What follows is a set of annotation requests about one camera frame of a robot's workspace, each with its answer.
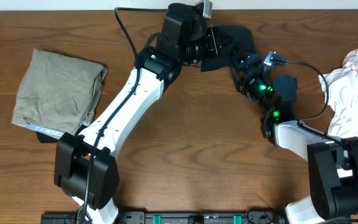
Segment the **black leggings with red waistband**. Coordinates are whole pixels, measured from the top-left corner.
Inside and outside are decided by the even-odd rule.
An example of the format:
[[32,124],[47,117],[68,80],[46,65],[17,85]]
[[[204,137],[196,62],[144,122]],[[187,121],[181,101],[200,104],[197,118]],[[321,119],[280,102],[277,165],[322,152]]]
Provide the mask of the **black leggings with red waistband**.
[[201,61],[201,72],[232,67],[233,55],[255,54],[255,44],[250,29],[237,25],[212,26],[211,31],[218,53]]

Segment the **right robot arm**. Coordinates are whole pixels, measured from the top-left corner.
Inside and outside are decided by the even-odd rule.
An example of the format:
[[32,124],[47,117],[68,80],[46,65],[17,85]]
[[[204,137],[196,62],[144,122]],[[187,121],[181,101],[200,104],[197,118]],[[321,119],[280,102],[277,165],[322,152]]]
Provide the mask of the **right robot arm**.
[[270,72],[288,60],[270,52],[265,60],[253,52],[234,52],[231,75],[235,88],[258,102],[261,130],[273,145],[308,163],[310,194],[284,208],[284,223],[358,223],[358,137],[330,136],[307,126],[295,114],[298,82]]

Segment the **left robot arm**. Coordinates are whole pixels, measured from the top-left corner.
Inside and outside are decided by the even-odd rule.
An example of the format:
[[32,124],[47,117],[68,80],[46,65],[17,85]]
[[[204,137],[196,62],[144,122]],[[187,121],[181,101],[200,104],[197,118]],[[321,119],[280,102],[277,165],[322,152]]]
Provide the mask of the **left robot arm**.
[[207,22],[212,4],[172,3],[162,30],[135,51],[134,68],[124,87],[102,114],[77,135],[57,143],[54,182],[79,208],[67,223],[114,223],[112,198],[119,183],[116,160],[124,141],[147,109],[163,95],[184,65],[216,57],[221,45]]

